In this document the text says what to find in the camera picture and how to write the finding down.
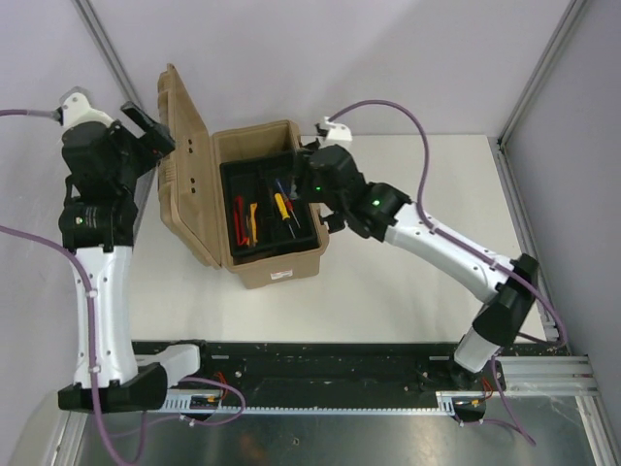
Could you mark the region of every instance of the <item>black tool tray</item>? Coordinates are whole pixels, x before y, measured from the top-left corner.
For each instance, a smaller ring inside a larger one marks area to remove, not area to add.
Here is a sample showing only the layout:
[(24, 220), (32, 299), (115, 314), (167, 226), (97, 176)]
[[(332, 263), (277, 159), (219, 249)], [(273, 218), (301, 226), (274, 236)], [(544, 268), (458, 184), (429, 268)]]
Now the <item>black tool tray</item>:
[[(243, 258), (244, 262), (247, 262), (251, 259), (313, 250), (319, 247), (311, 208), (307, 203), (291, 200), (293, 211), (300, 222), (300, 227), (298, 227), (291, 216), (290, 224), (295, 238), (292, 237), (288, 226), (278, 212), (274, 195), (280, 191), (276, 179), (280, 180), (288, 195), (292, 168), (293, 152), (291, 150), (267, 157), (220, 164), (227, 231), (233, 257)], [(255, 217), (257, 224), (255, 246), (238, 245), (233, 214), (234, 200), (237, 196), (242, 196), (244, 199), (246, 211), (251, 203), (258, 203)]]

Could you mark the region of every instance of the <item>yellow handle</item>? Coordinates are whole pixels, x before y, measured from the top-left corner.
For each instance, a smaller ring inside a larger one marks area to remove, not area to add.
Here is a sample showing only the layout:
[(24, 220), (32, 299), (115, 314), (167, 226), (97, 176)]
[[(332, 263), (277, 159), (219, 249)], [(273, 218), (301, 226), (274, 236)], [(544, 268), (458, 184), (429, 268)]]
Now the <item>yellow handle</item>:
[(278, 206), (278, 210), (280, 211), (280, 215), (282, 216), (282, 219), (289, 220), (290, 216), (289, 216), (289, 213), (287, 212), (286, 206), (284, 205), (284, 200), (282, 200), (282, 194), (277, 192), (274, 195), (274, 199), (276, 199), (276, 205)]
[(256, 241), (256, 208), (258, 204), (253, 202), (250, 204), (250, 225), (252, 230), (252, 243), (256, 245), (258, 242)]

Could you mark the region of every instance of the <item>toolbox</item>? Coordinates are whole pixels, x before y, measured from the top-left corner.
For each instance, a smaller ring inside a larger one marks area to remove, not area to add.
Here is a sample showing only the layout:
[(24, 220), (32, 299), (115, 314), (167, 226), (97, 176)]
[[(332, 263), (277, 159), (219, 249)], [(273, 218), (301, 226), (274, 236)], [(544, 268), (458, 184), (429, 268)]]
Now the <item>toolbox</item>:
[(319, 206), (287, 198), (300, 130), (289, 120), (210, 136), (174, 65), (160, 75), (160, 120), (176, 149), (158, 168), (160, 215), (203, 264), (247, 288), (319, 273)]

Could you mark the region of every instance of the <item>label sticker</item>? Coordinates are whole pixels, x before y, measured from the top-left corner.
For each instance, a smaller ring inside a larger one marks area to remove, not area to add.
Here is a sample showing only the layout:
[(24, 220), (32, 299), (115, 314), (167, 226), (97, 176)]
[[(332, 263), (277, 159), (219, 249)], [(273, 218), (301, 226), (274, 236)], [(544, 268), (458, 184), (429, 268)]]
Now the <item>label sticker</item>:
[(284, 279), (285, 277), (293, 277), (293, 269), (284, 270), (282, 272), (274, 272), (270, 275), (272, 276), (272, 280), (280, 280)]

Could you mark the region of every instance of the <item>white table surface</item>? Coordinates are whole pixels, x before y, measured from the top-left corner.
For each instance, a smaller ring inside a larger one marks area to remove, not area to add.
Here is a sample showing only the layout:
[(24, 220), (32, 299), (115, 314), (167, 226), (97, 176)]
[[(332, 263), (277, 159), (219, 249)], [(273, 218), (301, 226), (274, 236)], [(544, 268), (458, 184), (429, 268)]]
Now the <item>white table surface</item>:
[[(431, 136), (425, 209), (491, 250), (520, 253), (484, 136)], [(422, 167), (416, 136), (357, 136), (368, 181), (414, 197)], [(159, 218), (156, 183), (138, 235), (129, 286), (132, 337), (246, 342), (457, 342), (480, 308), (422, 259), (350, 231), (336, 233), (318, 276), (248, 290), (201, 265)], [(523, 331), (544, 338), (533, 308)]]

